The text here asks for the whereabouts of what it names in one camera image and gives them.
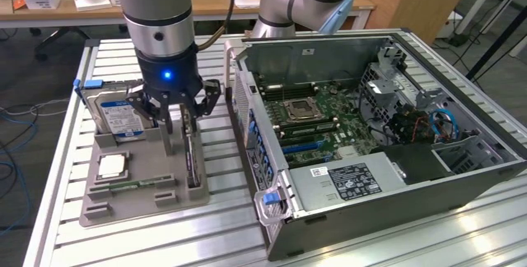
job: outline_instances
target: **aluminum extrusion table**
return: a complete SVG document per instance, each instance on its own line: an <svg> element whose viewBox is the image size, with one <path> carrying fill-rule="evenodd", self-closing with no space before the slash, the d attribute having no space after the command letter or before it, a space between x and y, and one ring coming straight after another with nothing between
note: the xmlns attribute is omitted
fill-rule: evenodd
<svg viewBox="0 0 527 267"><path fill-rule="evenodd" d="M527 144L527 129L512 117L500 115L502 109L414 35L400 30L376 31L397 31L520 143ZM226 38L241 35L218 39L197 55L204 78L222 79ZM205 37L197 38L197 43L204 40ZM140 78L132 48L129 39L88 41L77 78ZM433 88L433 79L414 64L408 64L406 71L424 89ZM176 117L177 107L170 110ZM82 228L78 215L94 124L72 93L23 266L490 266L505 262L527 266L525 173L490 188L457 210L288 260L268 262L222 98L212 116L198 125L209 204Z"/></svg>

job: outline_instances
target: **hard drive label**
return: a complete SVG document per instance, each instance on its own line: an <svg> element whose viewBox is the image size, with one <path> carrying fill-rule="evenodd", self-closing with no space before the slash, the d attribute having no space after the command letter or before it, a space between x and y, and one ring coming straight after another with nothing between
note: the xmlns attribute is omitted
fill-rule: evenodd
<svg viewBox="0 0 527 267"><path fill-rule="evenodd" d="M345 201L381 192L365 163L328 170L330 180Z"/></svg>
<svg viewBox="0 0 527 267"><path fill-rule="evenodd" d="M133 113L133 108L125 101L102 102L100 107L114 136L124 138L142 133L141 118Z"/></svg>

